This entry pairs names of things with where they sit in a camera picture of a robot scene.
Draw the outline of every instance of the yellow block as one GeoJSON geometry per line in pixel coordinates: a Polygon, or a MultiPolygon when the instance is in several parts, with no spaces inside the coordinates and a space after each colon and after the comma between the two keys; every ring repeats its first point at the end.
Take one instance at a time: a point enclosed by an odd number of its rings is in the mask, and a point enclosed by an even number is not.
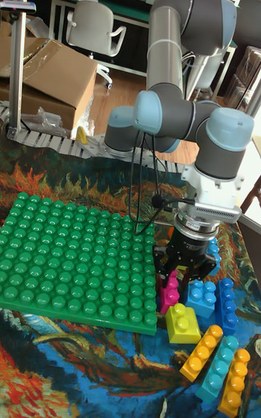
{"type": "Polygon", "coordinates": [[[197,344],[201,340],[196,314],[190,307],[176,303],[165,315],[167,333],[172,344],[197,344]]]}
{"type": "Polygon", "coordinates": [[[240,348],[236,351],[228,371],[222,398],[217,410],[230,418],[235,418],[241,405],[244,380],[247,375],[247,363],[250,360],[248,351],[240,348]]]}
{"type": "Polygon", "coordinates": [[[191,382],[198,377],[222,336],[223,331],[218,325],[213,324],[208,328],[203,338],[199,341],[198,345],[181,367],[180,372],[183,376],[191,382]]]}

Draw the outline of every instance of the teal block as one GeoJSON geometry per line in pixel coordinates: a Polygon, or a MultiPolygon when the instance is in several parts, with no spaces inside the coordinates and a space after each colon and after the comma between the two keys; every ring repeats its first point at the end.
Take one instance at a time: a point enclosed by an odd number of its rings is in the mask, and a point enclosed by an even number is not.
{"type": "Polygon", "coordinates": [[[0,229],[0,306],[153,335],[154,227],[18,194],[0,229]]]}
{"type": "Polygon", "coordinates": [[[217,398],[238,346],[239,342],[234,336],[226,336],[221,340],[210,369],[196,391],[196,396],[203,402],[210,404],[217,398]]]}

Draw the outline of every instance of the pink block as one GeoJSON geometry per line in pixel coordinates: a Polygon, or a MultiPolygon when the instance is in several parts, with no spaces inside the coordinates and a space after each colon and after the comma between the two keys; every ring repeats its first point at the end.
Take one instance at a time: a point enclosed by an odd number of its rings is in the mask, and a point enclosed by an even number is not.
{"type": "Polygon", "coordinates": [[[166,314],[169,307],[174,306],[178,302],[180,295],[178,293],[177,274],[177,270],[171,273],[165,289],[163,289],[162,282],[160,281],[159,304],[161,314],[166,314]]]}

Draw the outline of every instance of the blue block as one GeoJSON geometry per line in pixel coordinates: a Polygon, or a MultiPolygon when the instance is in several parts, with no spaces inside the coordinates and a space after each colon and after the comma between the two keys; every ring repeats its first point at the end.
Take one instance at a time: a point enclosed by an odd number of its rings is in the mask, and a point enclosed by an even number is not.
{"type": "Polygon", "coordinates": [[[238,346],[239,342],[234,336],[227,336],[221,340],[210,369],[196,391],[196,396],[203,402],[210,404],[217,398],[238,346]]]}
{"type": "Polygon", "coordinates": [[[193,308],[196,315],[209,318],[215,310],[215,289],[211,281],[204,284],[202,281],[193,281],[188,285],[185,306],[193,308]]]}
{"type": "Polygon", "coordinates": [[[221,257],[218,253],[219,248],[217,246],[217,239],[214,237],[214,239],[212,239],[210,241],[210,243],[207,246],[207,250],[206,253],[208,255],[213,255],[213,257],[215,257],[216,260],[216,267],[214,267],[214,269],[211,271],[210,276],[215,276],[216,274],[218,274],[219,270],[220,270],[220,262],[221,262],[221,257]]]}
{"type": "Polygon", "coordinates": [[[236,331],[238,318],[235,314],[236,304],[233,299],[233,281],[224,278],[218,281],[216,290],[217,302],[215,304],[215,320],[224,332],[225,336],[232,335],[236,331]]]}

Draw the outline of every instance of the light blue joint cap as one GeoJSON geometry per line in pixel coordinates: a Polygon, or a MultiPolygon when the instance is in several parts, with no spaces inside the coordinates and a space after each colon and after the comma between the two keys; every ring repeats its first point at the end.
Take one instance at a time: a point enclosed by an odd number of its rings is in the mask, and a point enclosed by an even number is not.
{"type": "Polygon", "coordinates": [[[222,149],[231,152],[245,150],[251,141],[254,119],[232,108],[219,107],[207,121],[208,137],[222,149]]]}
{"type": "Polygon", "coordinates": [[[162,125],[162,105],[153,91],[141,91],[135,101],[133,126],[148,134],[157,134],[162,125]]]}
{"type": "Polygon", "coordinates": [[[165,150],[166,154],[171,154],[172,152],[174,152],[174,150],[176,150],[180,142],[180,139],[176,139],[175,142],[173,142],[172,146],[165,150]]]}
{"type": "Polygon", "coordinates": [[[109,114],[108,125],[112,128],[128,128],[133,126],[133,107],[125,106],[114,108],[109,114]]]}

